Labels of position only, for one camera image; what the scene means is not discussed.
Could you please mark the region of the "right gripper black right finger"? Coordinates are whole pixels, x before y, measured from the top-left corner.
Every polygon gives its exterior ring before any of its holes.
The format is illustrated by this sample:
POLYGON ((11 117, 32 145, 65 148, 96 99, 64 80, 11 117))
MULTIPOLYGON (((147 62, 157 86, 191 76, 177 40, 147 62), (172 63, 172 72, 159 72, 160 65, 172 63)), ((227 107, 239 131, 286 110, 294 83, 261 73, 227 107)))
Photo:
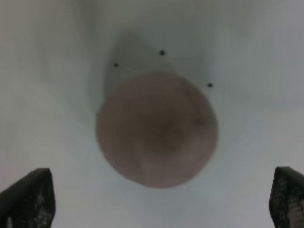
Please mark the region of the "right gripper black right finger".
POLYGON ((304 228, 304 176, 290 167, 276 167, 269 212, 275 228, 304 228))

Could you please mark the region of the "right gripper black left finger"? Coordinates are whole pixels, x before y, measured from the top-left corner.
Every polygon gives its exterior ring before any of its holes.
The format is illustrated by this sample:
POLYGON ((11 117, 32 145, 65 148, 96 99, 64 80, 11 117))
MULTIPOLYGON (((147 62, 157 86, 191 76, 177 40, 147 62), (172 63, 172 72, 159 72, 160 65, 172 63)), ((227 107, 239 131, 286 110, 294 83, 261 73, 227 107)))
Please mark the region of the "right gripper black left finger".
POLYGON ((37 168, 0 193, 2 228, 49 228, 55 217, 52 172, 37 168))

